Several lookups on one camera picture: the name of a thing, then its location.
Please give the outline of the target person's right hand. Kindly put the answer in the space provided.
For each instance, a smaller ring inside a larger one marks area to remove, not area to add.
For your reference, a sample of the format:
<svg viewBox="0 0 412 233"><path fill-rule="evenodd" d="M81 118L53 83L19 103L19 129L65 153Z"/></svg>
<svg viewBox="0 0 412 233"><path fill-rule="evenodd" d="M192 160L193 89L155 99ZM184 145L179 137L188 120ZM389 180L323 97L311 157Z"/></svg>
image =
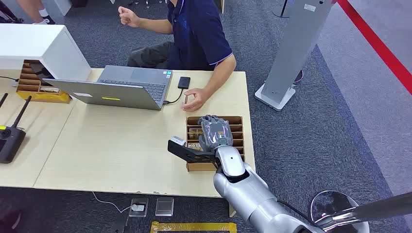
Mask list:
<svg viewBox="0 0 412 233"><path fill-rule="evenodd" d="M132 10L120 6L118 8L118 13L121 24L134 28L139 27L141 18L138 17Z"/></svg>

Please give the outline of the target person's left hand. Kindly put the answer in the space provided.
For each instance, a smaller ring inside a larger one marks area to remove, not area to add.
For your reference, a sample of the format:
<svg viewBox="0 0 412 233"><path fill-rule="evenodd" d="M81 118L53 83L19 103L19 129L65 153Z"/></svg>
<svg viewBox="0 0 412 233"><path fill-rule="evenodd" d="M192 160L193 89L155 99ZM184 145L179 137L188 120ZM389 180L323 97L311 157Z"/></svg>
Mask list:
<svg viewBox="0 0 412 233"><path fill-rule="evenodd" d="M186 91L185 97L193 96L190 102L184 103L181 108L185 112L194 112L200 109L210 98L210 93L206 89L194 88Z"/></svg>

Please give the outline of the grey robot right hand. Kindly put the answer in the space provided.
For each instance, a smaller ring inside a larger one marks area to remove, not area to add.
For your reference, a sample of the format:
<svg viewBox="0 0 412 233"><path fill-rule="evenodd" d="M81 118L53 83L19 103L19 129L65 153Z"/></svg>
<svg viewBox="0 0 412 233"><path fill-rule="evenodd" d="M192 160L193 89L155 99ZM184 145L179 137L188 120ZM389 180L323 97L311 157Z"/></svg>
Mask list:
<svg viewBox="0 0 412 233"><path fill-rule="evenodd" d="M216 115L202 116L198 120L203 134L198 136L203 151L211 152L220 146L233 146L229 121Z"/></svg>

